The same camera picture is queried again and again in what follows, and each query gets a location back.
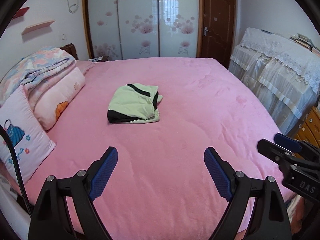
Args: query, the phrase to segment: black stripe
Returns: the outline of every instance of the black stripe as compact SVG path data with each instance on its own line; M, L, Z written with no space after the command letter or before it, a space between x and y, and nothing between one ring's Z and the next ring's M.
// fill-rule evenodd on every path
M153 102L152 102L155 110L158 109L158 107L157 107L158 96L159 96L159 92L156 93L155 97L153 98Z
M108 110L107 117L110 123L132 122L139 120L138 117L127 116L114 110Z
M147 97L151 97L150 93L147 92L147 91L143 91L139 88L137 88L136 86L132 85L132 84L128 84L127 86L133 88L136 92L138 92L139 94L142 94L144 96L147 96Z

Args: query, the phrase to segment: pink comforter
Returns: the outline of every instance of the pink comforter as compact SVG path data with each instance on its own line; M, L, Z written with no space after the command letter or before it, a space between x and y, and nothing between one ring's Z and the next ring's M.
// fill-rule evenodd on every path
M160 121L112 124L107 121L113 93L128 83L159 86ZM253 93L214 59L146 58L97 63L86 85L49 132L57 147L37 169L26 189L35 203L48 175L73 176L101 157L108 146L118 164L94 205L114 240L207 240L225 211L204 164L213 146L223 160L249 177L276 178L276 164L257 153L258 140L279 130ZM247 228L253 199L243 223ZM74 208L70 215L82 231Z

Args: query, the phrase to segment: blue handbag print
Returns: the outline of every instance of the blue handbag print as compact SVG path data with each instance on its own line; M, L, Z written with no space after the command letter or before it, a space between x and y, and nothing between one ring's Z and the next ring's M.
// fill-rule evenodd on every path
M11 123L11 120L5 121L4 128L6 128L5 125L7 122L10 122L10 125L6 131L10 137L10 140L13 144L13 147L15 147L24 137L24 131L21 128L19 128L18 126L13 126Z

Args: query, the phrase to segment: wall shelf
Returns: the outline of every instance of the wall shelf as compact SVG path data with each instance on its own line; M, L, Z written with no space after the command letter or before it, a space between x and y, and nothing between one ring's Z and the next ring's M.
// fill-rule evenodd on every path
M21 33L21 35L24 35L24 34L29 33L29 32L33 32L35 30L38 30L38 29L41 29L41 28L44 28L44 27L49 27L55 21L56 20L50 20L50 21L45 21L45 22L41 22L41 23L30 25L30 26L28 26L28 27L26 27L24 29L24 31Z
M25 7L25 8L21 8L19 9L19 11L17 11L17 13L13 16L12 19L24 16L24 14L29 10L30 7Z

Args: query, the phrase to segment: metal screw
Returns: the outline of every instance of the metal screw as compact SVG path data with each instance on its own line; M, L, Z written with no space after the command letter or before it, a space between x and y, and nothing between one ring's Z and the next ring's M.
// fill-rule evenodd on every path
M270 182L275 182L275 178L272 177L272 176L268 176L268 180L269 180Z
M238 178L243 178L243 177L244 177L244 173L243 173L242 171L237 171L237 172L236 172L236 176L237 176Z
M81 171L78 171L78 172L77 172L77 176L78 176L78 177L83 177L85 174L86 174L86 171L85 171L85 170L81 170Z
M53 180L54 180L54 176L53 175L50 175L50 176L47 177L47 181L48 182L51 182Z

